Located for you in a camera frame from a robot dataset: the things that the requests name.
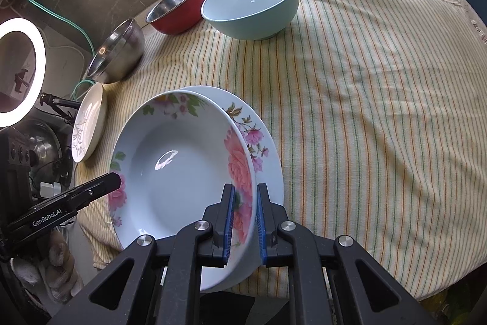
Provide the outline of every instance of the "red metal bowl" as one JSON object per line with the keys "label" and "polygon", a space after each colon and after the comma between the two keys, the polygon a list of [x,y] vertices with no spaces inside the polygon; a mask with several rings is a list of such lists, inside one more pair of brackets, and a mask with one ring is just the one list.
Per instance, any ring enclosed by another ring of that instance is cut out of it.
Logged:
{"label": "red metal bowl", "polygon": [[146,22],[163,34],[177,35],[201,20],[205,0],[161,0],[147,15]]}

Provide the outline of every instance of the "ring light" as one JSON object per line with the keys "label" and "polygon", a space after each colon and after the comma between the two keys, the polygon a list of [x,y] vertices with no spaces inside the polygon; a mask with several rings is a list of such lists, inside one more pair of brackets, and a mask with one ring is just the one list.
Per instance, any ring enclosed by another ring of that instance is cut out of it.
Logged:
{"label": "ring light", "polygon": [[29,113],[37,101],[46,71],[46,49],[36,26],[24,18],[13,18],[0,25],[0,39],[14,31],[26,34],[31,40],[36,55],[36,69],[29,91],[20,105],[10,112],[0,112],[0,127],[15,124]]}

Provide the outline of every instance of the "mint green bowl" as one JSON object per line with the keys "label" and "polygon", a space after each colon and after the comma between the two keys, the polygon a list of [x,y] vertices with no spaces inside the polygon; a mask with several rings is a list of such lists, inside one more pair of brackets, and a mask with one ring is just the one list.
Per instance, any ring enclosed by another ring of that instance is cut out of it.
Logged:
{"label": "mint green bowl", "polygon": [[205,0],[201,15],[227,36],[262,40],[284,29],[299,4],[300,0]]}

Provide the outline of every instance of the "metal bolt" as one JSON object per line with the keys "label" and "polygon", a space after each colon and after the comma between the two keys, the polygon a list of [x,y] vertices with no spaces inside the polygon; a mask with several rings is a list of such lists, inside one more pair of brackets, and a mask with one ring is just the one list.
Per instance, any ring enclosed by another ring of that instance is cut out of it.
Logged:
{"label": "metal bolt", "polygon": [[296,224],[294,222],[291,222],[291,221],[284,221],[281,223],[281,228],[282,228],[282,230],[285,230],[285,231],[292,231],[296,228]]}
{"label": "metal bolt", "polygon": [[137,244],[141,246],[149,245],[152,242],[152,237],[148,234],[144,234],[137,239]]}
{"label": "metal bolt", "polygon": [[198,221],[194,223],[194,228],[196,230],[206,230],[210,227],[210,224],[206,221]]}
{"label": "metal bolt", "polygon": [[354,239],[350,236],[340,236],[338,237],[338,242],[341,246],[351,246],[354,243]]}

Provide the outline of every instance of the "striped fabric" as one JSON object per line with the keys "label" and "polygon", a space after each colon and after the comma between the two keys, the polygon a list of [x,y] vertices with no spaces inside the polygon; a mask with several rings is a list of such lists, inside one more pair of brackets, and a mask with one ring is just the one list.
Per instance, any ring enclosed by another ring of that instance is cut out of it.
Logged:
{"label": "striped fabric", "polygon": [[[206,22],[154,33],[136,72],[107,85],[106,129],[77,183],[108,171],[124,122],[189,85],[235,93],[267,124],[284,205],[314,233],[349,234],[417,297],[487,260],[487,47],[455,0],[301,0],[274,38]],[[120,249],[106,198],[79,214],[102,268]],[[284,297],[284,269],[233,288]]]}

